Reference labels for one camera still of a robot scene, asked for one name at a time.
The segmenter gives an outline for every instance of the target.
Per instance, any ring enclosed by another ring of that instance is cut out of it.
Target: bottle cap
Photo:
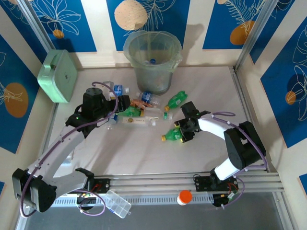
[[[188,204],[189,202],[191,202],[192,198],[192,193],[189,190],[182,190],[179,193],[179,199],[184,204]]]

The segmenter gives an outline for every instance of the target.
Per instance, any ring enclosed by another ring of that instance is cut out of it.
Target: metal corner post
[[[53,43],[51,42],[46,30],[44,29],[42,23],[40,22],[38,16],[33,10],[29,0],[17,0],[18,6],[21,12],[24,14],[25,18],[29,22],[32,30],[37,36],[38,40],[48,53],[49,50],[55,49]]]
[[[267,0],[266,3],[264,4],[254,24],[253,29],[251,30],[246,42],[244,43],[242,47],[242,52],[238,58],[238,61],[236,62],[235,71],[238,71],[240,69],[241,65],[243,64],[243,61],[251,52],[253,46],[255,45],[260,33],[262,32],[265,24],[270,18],[271,13],[276,7],[276,4],[278,3],[278,1],[279,0]]]

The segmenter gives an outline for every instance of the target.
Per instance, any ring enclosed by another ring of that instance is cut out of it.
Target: gray floor
[[[106,210],[98,217],[77,207],[54,207],[35,213],[26,230],[280,230],[283,229],[271,193],[243,194],[225,210],[212,205],[132,206],[121,219]]]

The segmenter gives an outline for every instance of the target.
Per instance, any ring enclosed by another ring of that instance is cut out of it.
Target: blue wallpaper
[[[295,0],[279,0],[275,9],[273,10],[271,17],[265,24],[261,34],[259,35],[254,47],[250,52],[250,56],[254,63],[258,60],[260,54],[272,38],[273,34],[277,30],[279,24],[288,13],[290,7]]]
[[[39,86],[1,35],[0,73],[0,147],[16,153]]]
[[[261,82],[287,147],[307,138],[307,18]]]
[[[183,46],[189,0],[106,0],[106,3],[117,51],[123,50],[127,36],[137,30],[167,31]]]
[[[303,188],[305,190],[305,193],[307,195],[307,174],[299,176],[299,179],[301,180],[301,183],[302,183]]]
[[[97,51],[80,0],[33,0],[31,5],[56,49]]]
[[[265,0],[216,0],[203,49],[241,49]]]
[[[10,20],[14,23],[16,28],[19,30],[20,34],[24,37],[30,48],[36,54],[37,58],[41,63],[43,63],[47,53],[43,46],[40,44],[28,21],[21,13],[19,7],[8,0],[0,0],[0,5]]]
[[[1,197],[3,187],[4,187],[4,183],[0,181],[0,197]]]

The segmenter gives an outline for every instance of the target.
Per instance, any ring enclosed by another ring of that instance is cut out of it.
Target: robotic arm
[[[243,143],[245,137],[238,128],[230,128],[226,122],[221,123],[213,119],[214,115],[208,111],[199,112],[193,102],[188,102],[181,106],[185,116],[184,119],[176,121],[175,126],[182,134],[182,142],[192,140],[195,132],[207,131],[225,140],[228,158],[219,166],[210,171],[209,177],[199,177],[204,186],[199,191],[225,191],[227,183],[233,183],[235,178],[232,176],[249,165],[261,160],[257,148],[266,155],[265,148],[261,142],[254,126],[249,121],[239,124],[237,127],[248,135],[248,141]]]
[[[17,169],[12,175],[16,199],[22,199],[22,191],[30,175],[33,177],[30,179],[23,202],[39,212],[49,209],[54,200],[63,194],[76,189],[92,189],[94,174],[86,169],[78,168],[73,173],[58,178],[54,178],[54,174],[74,148],[84,141],[94,128],[97,128],[95,121],[107,117],[115,105],[115,100],[106,100],[101,89],[87,89],[83,95],[83,104],[79,105],[74,114],[68,118],[66,126],[46,152],[28,169]],[[129,96],[119,96],[116,113],[126,110],[129,106]],[[44,163],[39,164],[43,159],[46,159]]]

